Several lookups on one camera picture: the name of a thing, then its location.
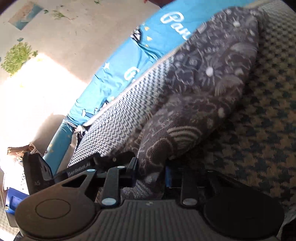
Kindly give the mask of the houndstooth mattress cover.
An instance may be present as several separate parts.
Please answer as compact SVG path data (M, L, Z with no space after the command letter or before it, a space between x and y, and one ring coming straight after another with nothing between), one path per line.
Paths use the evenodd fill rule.
M295 12L283 1L256 8L264 13L255 63L242 96L212 132L170 163L204 163L277 199L295 205ZM84 134L69 165L100 154L114 158L137 119L163 86L163 57L104 110Z

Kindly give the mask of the grey patterned fleece garment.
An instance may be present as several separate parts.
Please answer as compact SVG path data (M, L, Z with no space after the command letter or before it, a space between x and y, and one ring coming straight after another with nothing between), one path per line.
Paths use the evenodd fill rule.
M163 86L114 154L132 151L141 179L123 199L159 199L166 161L184 154L234 109L255 63L264 13L232 7L202 23L167 60Z

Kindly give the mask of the blue box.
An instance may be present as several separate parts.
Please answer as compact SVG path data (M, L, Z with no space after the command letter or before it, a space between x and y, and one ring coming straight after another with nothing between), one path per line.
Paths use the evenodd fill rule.
M17 206L27 197L28 197L27 194L13 188L9 188L6 195L5 205L4 205L5 211L7 213L15 215L15 210Z

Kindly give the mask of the blue cartoon bed bumper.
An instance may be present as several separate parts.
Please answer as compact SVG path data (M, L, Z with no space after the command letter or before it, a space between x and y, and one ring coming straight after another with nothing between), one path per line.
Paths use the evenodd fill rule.
M230 6L251 1L153 1L160 7L99 67L75 101L51 140L44 160L56 174L71 143L74 130L119 96L165 54L184 43L201 23Z

